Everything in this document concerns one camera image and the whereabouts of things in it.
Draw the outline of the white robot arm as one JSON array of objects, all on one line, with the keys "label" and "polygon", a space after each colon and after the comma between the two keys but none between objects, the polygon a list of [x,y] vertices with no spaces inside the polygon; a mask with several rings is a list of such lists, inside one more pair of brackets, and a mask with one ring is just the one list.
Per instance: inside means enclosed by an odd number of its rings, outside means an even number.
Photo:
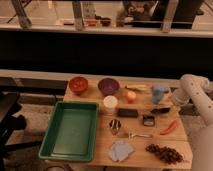
[{"label": "white robot arm", "polygon": [[179,88],[172,93],[176,106],[184,106],[192,100],[205,123],[197,135],[191,171],[213,171],[213,100],[206,94],[209,85],[206,77],[184,74]]}]

